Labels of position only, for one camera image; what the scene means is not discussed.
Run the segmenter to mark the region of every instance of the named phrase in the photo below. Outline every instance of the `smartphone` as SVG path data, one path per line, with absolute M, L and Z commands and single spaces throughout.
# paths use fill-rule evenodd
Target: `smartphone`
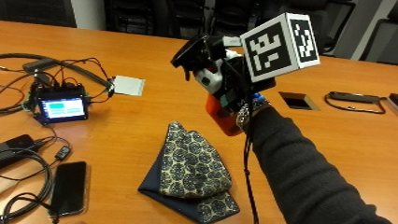
M 88 171 L 86 161 L 67 162 L 58 166 L 48 210 L 51 217 L 82 214 L 86 211 Z

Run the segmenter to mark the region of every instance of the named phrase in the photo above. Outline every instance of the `wrist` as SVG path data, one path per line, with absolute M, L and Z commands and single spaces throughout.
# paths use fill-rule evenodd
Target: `wrist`
M 251 120 L 251 116 L 253 117 L 263 109 L 272 106 L 272 103 L 259 93 L 256 94 L 256 96 L 253 98 L 252 104 L 253 104 L 252 115 L 251 115 L 251 111 L 249 111 L 249 109 L 251 109 L 249 104 L 245 104 L 237 113 L 237 126 L 244 131 L 247 131 L 247 129 L 248 129 L 248 123 Z

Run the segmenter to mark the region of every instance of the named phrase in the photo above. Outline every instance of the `sweater sleeve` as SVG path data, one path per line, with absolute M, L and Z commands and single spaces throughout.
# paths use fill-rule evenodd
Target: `sweater sleeve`
M 288 223 L 390 223 L 273 107 L 253 118 L 253 148 Z

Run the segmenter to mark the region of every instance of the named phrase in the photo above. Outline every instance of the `small screen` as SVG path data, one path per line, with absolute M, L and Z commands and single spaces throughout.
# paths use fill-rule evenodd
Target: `small screen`
M 42 101 L 47 118 L 71 118 L 86 114 L 84 102 L 82 98 L 44 100 Z

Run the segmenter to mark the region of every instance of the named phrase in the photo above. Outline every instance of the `table surface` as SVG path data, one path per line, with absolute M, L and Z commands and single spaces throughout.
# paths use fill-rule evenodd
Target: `table surface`
M 192 223 L 168 207 L 139 193 L 137 188 L 161 150 L 168 124 L 177 120 L 187 130 L 199 131 L 219 151 L 233 178 L 231 192 L 240 213 L 220 223 L 253 221 L 243 171 L 244 134 L 227 136 L 205 113 L 207 92 L 196 81 L 187 82 L 183 69 L 171 59 L 187 41 L 145 35 L 88 31 L 0 21 L 0 53 L 39 54 L 59 60 L 96 57 L 111 76 L 145 79 L 143 96 L 115 95 L 104 104 L 90 107 L 90 119 L 58 123 L 55 132 L 74 145 L 67 161 L 90 164 L 88 208 L 84 214 L 63 217 L 62 223 Z M 20 69 L 27 59 L 2 59 L 0 65 Z M 82 67 L 100 73 L 96 67 Z M 86 77 L 67 72 L 86 85 L 88 93 L 103 87 Z M 20 75 L 0 72 L 6 85 Z M 26 87 L 24 79 L 15 87 Z M 324 102 L 329 91 L 389 96 L 397 92 L 398 67 L 321 57 L 321 65 L 276 79 L 275 88 L 263 92 L 280 113 L 293 118 L 303 133 L 342 176 L 358 188 L 366 203 L 377 205 L 378 214 L 398 223 L 398 112 L 388 102 L 385 115 L 338 110 Z M 304 93 L 318 110 L 292 109 L 280 92 Z M 20 95 L 4 91 L 0 107 L 16 102 Z M 51 136 L 27 112 L 0 117 L 0 141 L 28 133 L 34 139 Z M 42 149 L 51 162 L 63 143 Z M 39 169 L 34 161 L 15 163 L 2 175 L 24 176 Z M 256 157 L 251 157 L 253 190 L 261 223 L 284 223 L 267 177 Z M 20 182 L 0 194 L 0 209 L 20 192 L 36 192 L 42 175 Z M 0 186 L 10 181 L 0 179 Z M 35 209 L 16 223 L 51 223 L 44 208 Z

